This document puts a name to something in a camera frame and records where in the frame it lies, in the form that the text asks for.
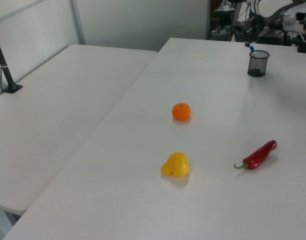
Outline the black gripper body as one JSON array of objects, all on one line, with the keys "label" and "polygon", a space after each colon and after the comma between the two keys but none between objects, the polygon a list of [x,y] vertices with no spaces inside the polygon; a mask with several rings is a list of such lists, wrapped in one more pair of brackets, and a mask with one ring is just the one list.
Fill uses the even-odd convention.
[{"label": "black gripper body", "polygon": [[256,16],[252,16],[244,21],[243,31],[245,34],[256,34],[259,30],[259,21]]}]

